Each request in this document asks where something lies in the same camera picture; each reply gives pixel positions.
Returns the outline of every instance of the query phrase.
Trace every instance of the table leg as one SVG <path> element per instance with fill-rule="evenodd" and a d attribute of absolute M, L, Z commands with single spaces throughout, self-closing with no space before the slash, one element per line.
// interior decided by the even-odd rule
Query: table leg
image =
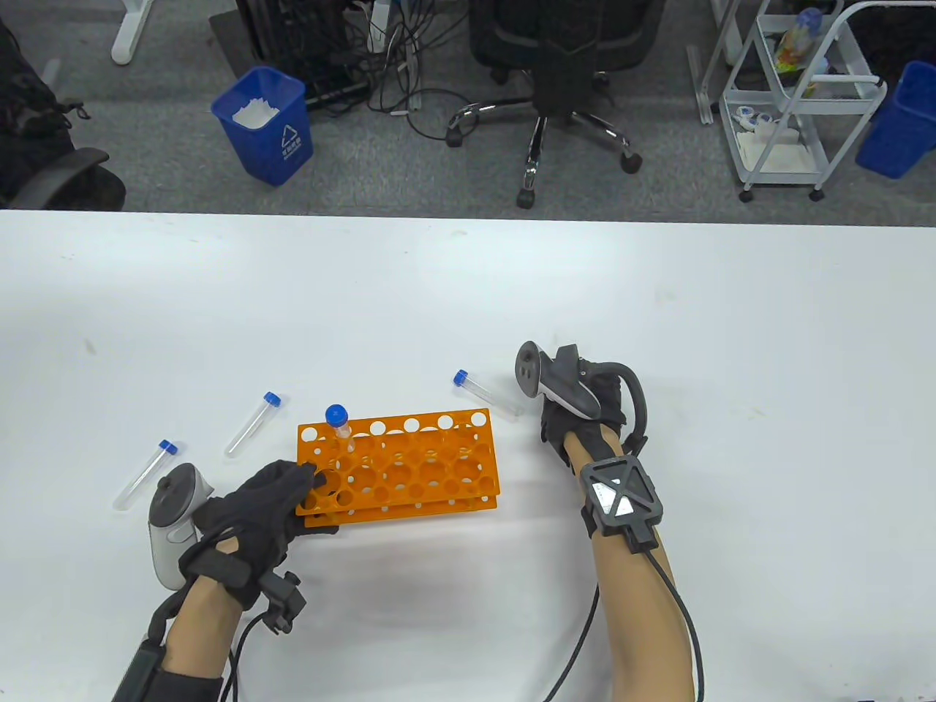
<path fill-rule="evenodd" d="M 120 66 L 129 64 L 130 59 L 133 58 L 133 52 L 137 49 L 139 35 L 143 32 L 143 24 L 146 23 L 146 17 L 150 14 L 153 0 L 123 0 L 123 3 L 126 7 L 126 14 L 117 32 L 117 38 L 114 39 L 113 48 L 110 50 L 110 58 Z"/>

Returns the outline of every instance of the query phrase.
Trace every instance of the chair wheel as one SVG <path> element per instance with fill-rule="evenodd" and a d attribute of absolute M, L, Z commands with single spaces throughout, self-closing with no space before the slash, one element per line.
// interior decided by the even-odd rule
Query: chair wheel
<path fill-rule="evenodd" d="M 536 202 L 535 191 L 520 190 L 520 192 L 517 193 L 517 207 L 523 210 L 529 210 L 532 208 L 534 202 Z"/>
<path fill-rule="evenodd" d="M 458 149 L 463 141 L 464 137 L 458 127 L 446 130 L 446 146 L 449 148 Z"/>
<path fill-rule="evenodd" d="M 627 154 L 621 154 L 621 168 L 625 173 L 634 175 L 643 166 L 643 157 L 640 154 L 633 154 L 630 158 Z"/>
<path fill-rule="evenodd" d="M 490 70 L 490 79 L 498 85 L 507 85 L 507 81 L 510 80 L 510 69 L 492 68 Z"/>

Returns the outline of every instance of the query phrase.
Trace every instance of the blue trash bin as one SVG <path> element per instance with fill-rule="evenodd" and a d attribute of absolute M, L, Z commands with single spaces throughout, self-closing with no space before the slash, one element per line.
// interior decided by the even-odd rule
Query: blue trash bin
<path fill-rule="evenodd" d="M 279 113 L 250 129 L 234 114 L 254 98 L 263 98 Z M 312 157 L 312 129 L 305 108 L 305 85 L 275 68 L 258 66 L 212 103 L 244 170 L 254 178 L 282 185 Z"/>
<path fill-rule="evenodd" d="M 894 98 L 875 120 L 855 161 L 888 178 L 902 178 L 936 148 L 936 66 L 912 61 Z"/>

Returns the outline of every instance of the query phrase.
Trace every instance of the white vr controller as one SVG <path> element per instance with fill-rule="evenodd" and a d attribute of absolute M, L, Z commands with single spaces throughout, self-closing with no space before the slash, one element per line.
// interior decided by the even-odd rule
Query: white vr controller
<path fill-rule="evenodd" d="M 156 577 L 170 590 L 185 585 L 179 558 L 198 541 L 192 514 L 212 492 L 214 488 L 191 463 L 177 465 L 159 479 L 150 502 L 150 550 Z"/>

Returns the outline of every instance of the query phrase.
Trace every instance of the test tube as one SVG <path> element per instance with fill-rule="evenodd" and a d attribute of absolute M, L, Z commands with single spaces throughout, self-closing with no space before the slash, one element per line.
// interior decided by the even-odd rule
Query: test tube
<path fill-rule="evenodd" d="M 244 442 L 256 434 L 256 431 L 263 425 L 263 422 L 270 418 L 281 403 L 282 400 L 280 400 L 280 396 L 275 393 L 268 392 L 264 395 L 263 402 L 257 407 L 256 412 L 247 420 L 243 429 L 238 432 L 231 443 L 227 445 L 225 456 L 233 458 L 241 450 Z"/>
<path fill-rule="evenodd" d="M 325 410 L 325 421 L 335 430 L 335 436 L 347 442 L 347 451 L 354 450 L 354 439 L 351 438 L 351 427 L 348 425 L 348 411 L 340 404 L 333 404 Z"/>
<path fill-rule="evenodd" d="M 166 467 L 166 464 L 169 463 L 172 457 L 177 453 L 179 453 L 179 448 L 171 441 L 163 439 L 159 442 L 159 448 L 146 463 L 146 467 L 139 472 L 139 475 L 127 483 L 127 486 L 117 495 L 117 499 L 114 500 L 114 509 L 118 512 L 124 512 L 129 509 L 130 505 L 133 504 L 133 501 L 139 494 L 139 489 L 143 487 L 152 475 L 159 475 L 160 471 Z"/>
<path fill-rule="evenodd" d="M 455 377 L 452 378 L 452 382 L 455 383 L 459 388 L 465 388 L 472 395 L 478 399 L 486 402 L 487 404 L 497 407 L 499 409 L 507 412 L 511 417 L 519 417 L 523 414 L 523 408 L 515 405 L 510 400 L 501 395 L 498 395 L 496 392 L 492 392 L 487 388 L 480 386 L 475 380 L 468 374 L 467 371 L 458 371 L 455 373 Z"/>

